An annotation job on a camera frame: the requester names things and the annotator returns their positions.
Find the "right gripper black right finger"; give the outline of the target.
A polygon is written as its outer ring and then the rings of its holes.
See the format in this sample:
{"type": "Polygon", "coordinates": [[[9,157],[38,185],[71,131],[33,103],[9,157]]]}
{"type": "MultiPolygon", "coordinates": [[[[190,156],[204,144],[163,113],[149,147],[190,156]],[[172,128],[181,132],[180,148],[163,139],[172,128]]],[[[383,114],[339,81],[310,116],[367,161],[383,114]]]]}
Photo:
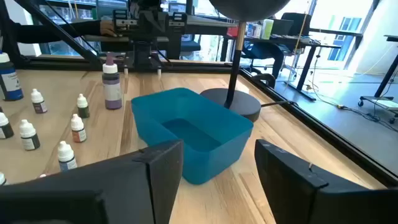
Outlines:
{"type": "Polygon", "coordinates": [[[271,144],[254,157],[276,223],[397,223],[397,189],[371,190],[271,144]]]}

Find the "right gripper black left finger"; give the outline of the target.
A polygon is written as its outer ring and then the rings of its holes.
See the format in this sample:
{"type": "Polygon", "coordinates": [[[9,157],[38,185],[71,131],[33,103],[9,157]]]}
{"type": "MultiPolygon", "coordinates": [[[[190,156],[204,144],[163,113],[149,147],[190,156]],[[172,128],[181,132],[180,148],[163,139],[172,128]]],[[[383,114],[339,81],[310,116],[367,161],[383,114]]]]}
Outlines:
{"type": "Polygon", "coordinates": [[[1,187],[1,223],[168,223],[183,142],[1,187]]]}

